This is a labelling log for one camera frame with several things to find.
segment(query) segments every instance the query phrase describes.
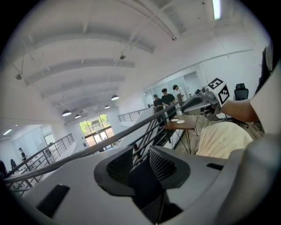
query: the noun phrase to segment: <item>white fabric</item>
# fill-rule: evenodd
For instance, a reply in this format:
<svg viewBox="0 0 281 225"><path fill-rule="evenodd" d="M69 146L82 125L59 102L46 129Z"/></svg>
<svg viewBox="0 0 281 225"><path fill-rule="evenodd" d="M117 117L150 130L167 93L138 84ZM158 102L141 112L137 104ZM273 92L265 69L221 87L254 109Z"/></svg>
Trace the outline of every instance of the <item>white fabric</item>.
<svg viewBox="0 0 281 225"><path fill-rule="evenodd" d="M182 101L185 102L187 100L186 96L185 96L185 92L183 90L183 88L179 87L178 90L175 90L176 95L180 94L182 97Z"/></svg>
<svg viewBox="0 0 281 225"><path fill-rule="evenodd" d="M240 126L231 122L216 123L202 129L196 155L227 159L236 149L245 149L253 141Z"/></svg>

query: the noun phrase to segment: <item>black chair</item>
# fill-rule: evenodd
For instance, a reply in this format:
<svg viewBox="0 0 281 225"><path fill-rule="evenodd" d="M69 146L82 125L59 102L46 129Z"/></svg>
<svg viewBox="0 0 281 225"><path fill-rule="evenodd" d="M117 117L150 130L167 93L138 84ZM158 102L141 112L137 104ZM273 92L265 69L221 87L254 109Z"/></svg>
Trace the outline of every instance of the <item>black chair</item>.
<svg viewBox="0 0 281 225"><path fill-rule="evenodd" d="M244 83L239 83L236 85L236 89L234 90L234 95L236 101L248 99L249 90L245 88Z"/></svg>
<svg viewBox="0 0 281 225"><path fill-rule="evenodd" d="M248 99L249 90L247 88L245 88L244 83L238 83L236 85L236 89L234 90L234 95L235 95L235 100L236 101L245 100L245 99ZM247 128L249 127L248 124L246 124L246 123L244 123L242 121L239 121L237 119L234 119L233 122L237 123L238 125L240 125L240 123L244 124L244 125L247 126Z"/></svg>

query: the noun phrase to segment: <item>black mesh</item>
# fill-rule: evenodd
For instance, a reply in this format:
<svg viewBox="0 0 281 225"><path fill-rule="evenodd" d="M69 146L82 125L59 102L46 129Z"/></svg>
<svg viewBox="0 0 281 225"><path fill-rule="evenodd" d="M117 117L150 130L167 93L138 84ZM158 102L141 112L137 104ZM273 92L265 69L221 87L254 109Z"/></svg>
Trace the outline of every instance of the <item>black mesh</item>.
<svg viewBox="0 0 281 225"><path fill-rule="evenodd" d="M177 171L174 162L166 159L153 149L150 149L149 161L150 166L159 181L165 180Z"/></svg>
<svg viewBox="0 0 281 225"><path fill-rule="evenodd" d="M128 151L119 156L118 158L114 159L107 165L107 173L112 179L122 184L127 184L130 170L133 165L132 154L132 151Z"/></svg>

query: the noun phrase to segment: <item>glass partition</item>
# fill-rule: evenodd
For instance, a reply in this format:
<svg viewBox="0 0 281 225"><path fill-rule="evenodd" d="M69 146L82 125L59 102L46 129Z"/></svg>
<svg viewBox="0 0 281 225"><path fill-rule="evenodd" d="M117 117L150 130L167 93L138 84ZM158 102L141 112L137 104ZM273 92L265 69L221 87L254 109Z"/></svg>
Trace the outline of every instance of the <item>glass partition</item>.
<svg viewBox="0 0 281 225"><path fill-rule="evenodd" d="M114 136L107 114L85 120L80 122L79 125L89 147Z"/></svg>

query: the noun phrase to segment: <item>white ceiling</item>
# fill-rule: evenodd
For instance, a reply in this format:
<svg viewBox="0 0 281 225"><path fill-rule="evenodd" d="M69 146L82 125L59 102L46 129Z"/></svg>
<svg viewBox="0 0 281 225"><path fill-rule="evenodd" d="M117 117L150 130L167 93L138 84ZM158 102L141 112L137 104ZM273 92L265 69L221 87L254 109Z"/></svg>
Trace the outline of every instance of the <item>white ceiling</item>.
<svg viewBox="0 0 281 225"><path fill-rule="evenodd" d="M237 18L231 0L222 1L220 21L211 0L47 0L15 32L5 72L16 85L36 87L59 113L114 107L111 96L144 58L230 18Z"/></svg>

